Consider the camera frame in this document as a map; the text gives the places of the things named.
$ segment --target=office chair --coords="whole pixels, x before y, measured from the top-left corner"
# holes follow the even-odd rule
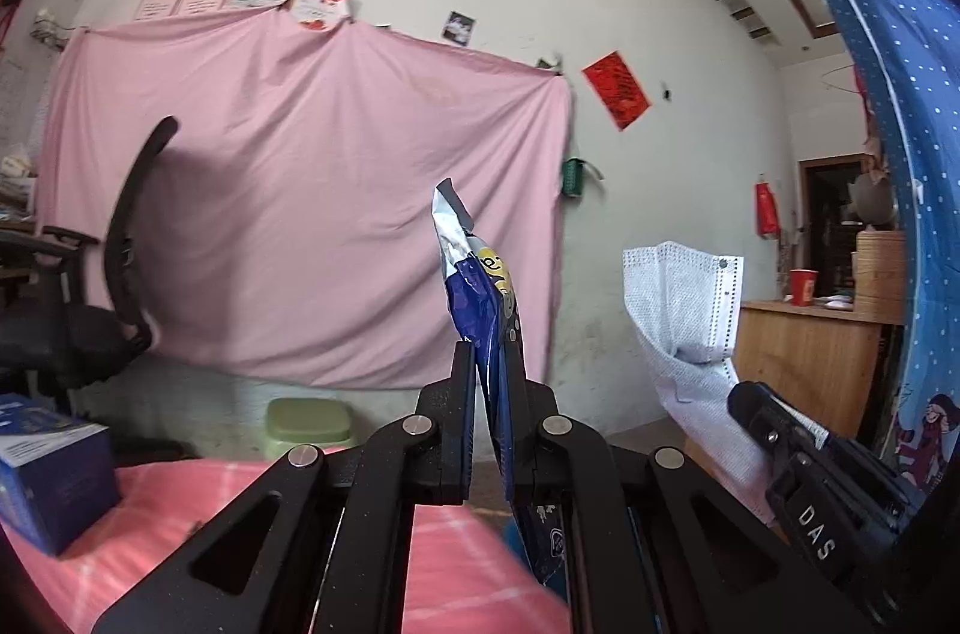
[[[19,378],[18,389],[23,387],[24,373],[36,370],[40,392],[53,397],[61,412],[72,412],[67,391],[117,375],[150,349],[152,332],[133,285],[127,228],[157,156],[178,129],[173,117],[160,120],[133,161],[113,209],[104,241],[104,276],[112,311],[85,302],[83,252],[99,244],[96,238],[54,226],[46,226],[42,234],[56,241],[0,231],[0,249],[30,252],[34,257],[40,293],[39,298],[16,300],[0,311],[0,367],[10,371],[14,382]],[[182,450],[175,442],[163,444],[174,455]]]

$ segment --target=pink bedsheet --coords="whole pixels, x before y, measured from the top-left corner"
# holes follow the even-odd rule
[[[88,634],[100,613],[266,466],[199,460],[119,469],[120,505],[60,559],[7,533],[51,607],[75,634]],[[469,509],[418,507],[403,631],[560,634],[569,631],[568,610]]]
[[[449,374],[430,217],[453,178],[510,264],[530,378],[546,365],[566,82],[549,71],[277,9],[84,31],[64,52],[40,160],[43,223],[102,238],[133,156],[181,131],[141,202],[157,350],[323,387]],[[109,305],[100,252],[88,292]]]

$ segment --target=blue snack bag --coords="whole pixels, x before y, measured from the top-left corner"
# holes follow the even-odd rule
[[[507,500],[512,498],[512,423],[504,342],[520,333],[517,297],[506,263],[473,234],[473,221],[447,179],[433,196],[450,316],[475,349],[493,450]],[[513,507],[517,530],[536,579],[546,583],[563,568],[563,525],[558,508]]]

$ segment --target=wooden cabinet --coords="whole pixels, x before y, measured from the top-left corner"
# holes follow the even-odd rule
[[[882,323],[871,315],[781,301],[740,310],[733,365],[841,436],[856,437],[877,368]]]

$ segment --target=red bag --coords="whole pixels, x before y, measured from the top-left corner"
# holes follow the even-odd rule
[[[779,238],[779,217],[776,216],[776,199],[766,181],[760,178],[757,191],[757,235],[760,238]]]

